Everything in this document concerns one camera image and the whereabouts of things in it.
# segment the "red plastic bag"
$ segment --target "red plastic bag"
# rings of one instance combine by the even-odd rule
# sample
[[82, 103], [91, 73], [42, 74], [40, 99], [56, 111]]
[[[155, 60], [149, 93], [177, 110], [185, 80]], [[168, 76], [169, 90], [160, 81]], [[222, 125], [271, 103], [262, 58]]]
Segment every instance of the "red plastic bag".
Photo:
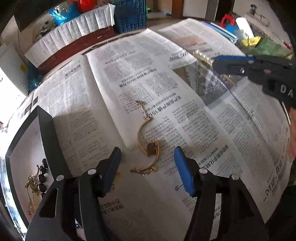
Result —
[[78, 0], [77, 4], [81, 12], [87, 12], [95, 7], [96, 0]]

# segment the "jewelry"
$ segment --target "jewelry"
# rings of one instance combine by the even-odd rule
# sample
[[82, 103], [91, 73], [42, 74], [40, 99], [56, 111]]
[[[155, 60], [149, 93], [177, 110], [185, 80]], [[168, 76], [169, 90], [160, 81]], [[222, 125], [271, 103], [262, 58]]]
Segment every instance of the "jewelry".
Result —
[[[193, 51], [192, 53], [194, 55], [194, 57], [196, 57], [197, 59], [203, 61], [204, 63], [206, 63], [207, 65], [209, 65], [211, 68], [213, 67], [213, 60], [210, 60], [210, 58], [206, 57], [205, 55], [203, 55], [201, 52], [199, 52], [198, 50]], [[230, 78], [230, 76], [227, 76], [226, 74], [222, 74], [221, 75], [223, 78], [225, 78], [228, 82], [230, 82], [231, 84], [233, 84], [234, 86], [236, 86], [237, 84], [234, 82], [233, 79]]]
[[[28, 177], [28, 182], [25, 185], [25, 188], [27, 189], [27, 193], [28, 193], [28, 196], [29, 196], [29, 206], [28, 206], [29, 215], [32, 215], [31, 212], [30, 212], [30, 208], [32, 209], [33, 213], [36, 211], [36, 206], [35, 206], [35, 203], [34, 203], [33, 195], [34, 195], [34, 193], [37, 193], [37, 196], [39, 195], [39, 190], [38, 190], [37, 182], [36, 182], [36, 179], [35, 179], [39, 174], [39, 165], [37, 165], [37, 169], [38, 169], [37, 174], [35, 176], [33, 176], [33, 175], [29, 176]], [[29, 187], [32, 189], [32, 199], [31, 199], [29, 191], [28, 191]]]
[[154, 165], [156, 164], [156, 162], [158, 161], [158, 158], [159, 158], [159, 141], [150, 142], [147, 145], [147, 151], [142, 147], [142, 145], [140, 143], [140, 132], [141, 132], [142, 128], [146, 125], [146, 123], [148, 123], [149, 121], [152, 120], [152, 117], [149, 117], [147, 111], [145, 110], [143, 101], [136, 101], [136, 104], [141, 106], [141, 108], [144, 111], [144, 114], [147, 118], [147, 120], [145, 120], [145, 122], [140, 126], [138, 133], [137, 133], [138, 146], [146, 156], [156, 155], [156, 157], [154, 159], [154, 162], [149, 167], [144, 168], [144, 169], [137, 169], [134, 167], [133, 169], [131, 169], [131, 172], [132, 173], [137, 172], [142, 175], [148, 175], [152, 171], [154, 171], [154, 172], [158, 171], [158, 169]]
[[[40, 197], [43, 198], [46, 192], [46, 186], [44, 185], [45, 181], [46, 181], [46, 177], [44, 176], [44, 174], [46, 173], [46, 167], [47, 167], [47, 163], [46, 163], [46, 159], [42, 160], [42, 164], [43, 166], [37, 165], [37, 174], [35, 176], [31, 175], [28, 177], [28, 182], [25, 185], [25, 188], [27, 189], [27, 193], [29, 196], [29, 205], [28, 205], [28, 213], [31, 216], [31, 212], [30, 210], [32, 210], [33, 213], [36, 212], [36, 205], [34, 203], [34, 194], [37, 193], [37, 196], [39, 195], [39, 192], [41, 192]], [[36, 178], [38, 177], [38, 181], [40, 182], [40, 184], [37, 184], [36, 182]], [[29, 194], [28, 188], [31, 188], [32, 190], [32, 198]]]

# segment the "gold necklace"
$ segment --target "gold necklace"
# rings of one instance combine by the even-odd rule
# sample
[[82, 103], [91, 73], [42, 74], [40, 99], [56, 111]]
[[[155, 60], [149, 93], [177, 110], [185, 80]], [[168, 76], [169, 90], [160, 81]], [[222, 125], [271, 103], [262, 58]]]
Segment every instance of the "gold necklace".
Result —
[[[36, 177], [39, 174], [39, 165], [37, 165], [37, 169], [38, 169], [37, 174], [35, 176], [33, 176], [33, 175], [29, 176], [28, 177], [28, 182], [25, 185], [25, 188], [27, 189], [27, 193], [28, 193], [28, 196], [29, 196], [28, 213], [29, 213], [30, 216], [32, 215], [31, 212], [30, 212], [30, 209], [32, 210], [33, 213], [35, 213], [35, 211], [36, 211], [36, 206], [35, 206], [33, 195], [35, 193], [37, 193], [37, 196], [39, 195], [38, 185], [37, 185], [37, 182], [36, 182]], [[32, 190], [32, 199], [31, 199], [29, 191], [28, 191], [29, 187]]]
[[141, 130], [142, 128], [149, 122], [152, 120], [152, 117], [149, 117], [148, 116], [148, 113], [147, 111], [145, 110], [144, 108], [144, 102], [143, 101], [136, 101], [136, 104], [137, 105], [140, 105], [142, 110], [144, 111], [144, 114], [146, 116], [146, 119], [145, 122], [140, 126], [139, 130], [138, 130], [138, 133], [137, 133], [137, 142], [138, 142], [138, 146], [139, 148], [142, 150], [142, 152], [146, 155], [146, 156], [151, 156], [151, 155], [156, 155], [155, 159], [154, 159], [154, 162], [147, 168], [144, 168], [144, 169], [138, 169], [138, 168], [133, 168], [131, 169], [131, 172], [136, 172], [136, 173], [139, 173], [139, 174], [142, 174], [142, 175], [148, 175], [150, 174], [152, 171], [153, 172], [157, 172], [158, 169], [154, 166], [156, 164], [156, 162], [158, 161], [158, 158], [159, 158], [159, 141], [153, 141], [153, 142], [150, 142], [148, 145], [147, 145], [147, 150], [145, 150], [142, 145], [141, 145], [141, 142], [140, 142], [140, 133], [141, 133]]

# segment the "black bead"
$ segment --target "black bead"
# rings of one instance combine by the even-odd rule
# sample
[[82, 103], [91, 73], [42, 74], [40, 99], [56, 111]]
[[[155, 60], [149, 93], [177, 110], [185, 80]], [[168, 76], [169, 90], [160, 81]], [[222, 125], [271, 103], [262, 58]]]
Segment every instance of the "black bead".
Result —
[[43, 165], [45, 168], [48, 168], [47, 161], [46, 161], [45, 158], [42, 160], [42, 165]]
[[39, 174], [38, 175], [38, 181], [41, 183], [45, 183], [46, 182], [46, 177], [43, 174]]
[[46, 192], [46, 190], [47, 190], [46, 186], [43, 183], [40, 183], [38, 185], [38, 189], [40, 192]]
[[46, 173], [46, 168], [41, 166], [39, 167], [39, 171], [41, 172], [42, 175], [44, 175]]

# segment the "white cloth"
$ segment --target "white cloth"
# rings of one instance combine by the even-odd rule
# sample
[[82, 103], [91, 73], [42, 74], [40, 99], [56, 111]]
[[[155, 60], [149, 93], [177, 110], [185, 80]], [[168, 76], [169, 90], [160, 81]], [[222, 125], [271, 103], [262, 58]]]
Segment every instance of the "white cloth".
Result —
[[66, 22], [34, 43], [25, 56], [37, 68], [45, 60], [75, 40], [114, 25], [115, 6], [107, 4]]

